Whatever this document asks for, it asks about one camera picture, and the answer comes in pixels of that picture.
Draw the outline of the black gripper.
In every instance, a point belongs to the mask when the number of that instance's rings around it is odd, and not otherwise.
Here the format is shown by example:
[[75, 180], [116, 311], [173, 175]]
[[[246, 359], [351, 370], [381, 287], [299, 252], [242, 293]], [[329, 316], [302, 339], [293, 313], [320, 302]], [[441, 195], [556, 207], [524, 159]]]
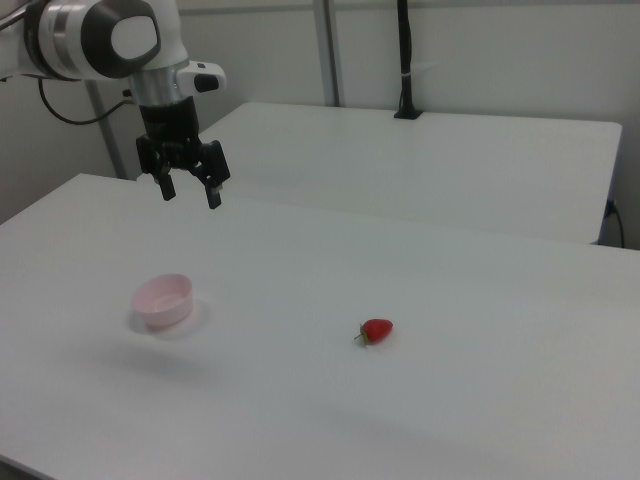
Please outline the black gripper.
[[230, 170], [219, 141], [202, 144], [192, 97], [169, 105], [139, 107], [145, 134], [136, 139], [141, 170], [153, 177], [162, 197], [176, 196], [171, 169], [189, 170], [204, 186], [211, 210], [222, 203], [223, 183]]

